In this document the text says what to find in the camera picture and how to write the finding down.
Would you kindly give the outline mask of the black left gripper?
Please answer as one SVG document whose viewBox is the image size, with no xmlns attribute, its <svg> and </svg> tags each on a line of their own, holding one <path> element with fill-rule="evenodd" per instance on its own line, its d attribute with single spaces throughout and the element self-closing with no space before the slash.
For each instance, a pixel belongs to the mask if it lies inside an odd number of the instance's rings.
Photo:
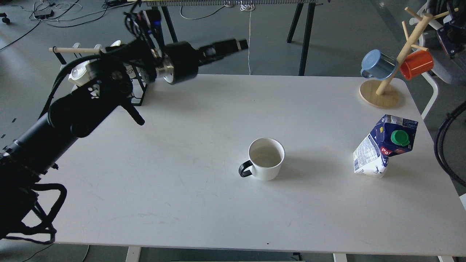
<svg viewBox="0 0 466 262">
<path fill-rule="evenodd" d="M 229 55 L 249 49 L 246 39 L 227 39 L 198 48 L 198 66 L 211 64 Z"/>
</svg>

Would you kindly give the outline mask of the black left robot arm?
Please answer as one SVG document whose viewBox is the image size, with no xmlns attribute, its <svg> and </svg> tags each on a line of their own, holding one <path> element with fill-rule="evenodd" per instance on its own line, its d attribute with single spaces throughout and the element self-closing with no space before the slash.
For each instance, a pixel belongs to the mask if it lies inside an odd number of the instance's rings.
<svg viewBox="0 0 466 262">
<path fill-rule="evenodd" d="M 247 50 L 247 40 L 228 39 L 193 48 L 181 41 L 165 45 L 157 10 L 130 10 L 125 26 L 135 37 L 128 44 L 98 49 L 66 64 L 58 73 L 37 122 L 1 150 L 1 239 L 38 243 L 31 235 L 55 241 L 53 221 L 67 196 L 59 183 L 41 184 L 41 175 L 79 138 L 88 136 L 117 107 L 140 126 L 145 120 L 131 100 L 133 82 L 126 66 L 143 71 L 146 83 L 164 78 L 169 84 L 193 79 L 201 66 Z"/>
</svg>

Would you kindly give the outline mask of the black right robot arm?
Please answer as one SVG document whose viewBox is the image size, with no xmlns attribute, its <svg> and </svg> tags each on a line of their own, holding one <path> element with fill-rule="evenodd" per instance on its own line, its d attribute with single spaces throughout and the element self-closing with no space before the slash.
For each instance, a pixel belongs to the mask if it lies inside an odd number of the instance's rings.
<svg viewBox="0 0 466 262">
<path fill-rule="evenodd" d="M 428 0 L 426 11 L 432 15 L 439 15 L 446 11 L 452 11 L 455 7 L 459 10 L 451 15 L 451 20 L 441 22 L 441 26 L 436 30 L 437 40 L 448 59 L 457 65 L 459 70 L 448 69 L 443 66 L 444 70 L 450 76 L 459 76 L 465 79 L 465 1 L 464 0 Z M 444 142 L 450 126 L 456 121 L 457 117 L 465 113 L 465 102 L 448 112 L 446 119 L 438 128 L 434 137 L 434 155 L 438 164 L 448 176 L 462 187 L 465 187 L 465 180 L 462 179 L 450 167 L 445 157 Z"/>
</svg>

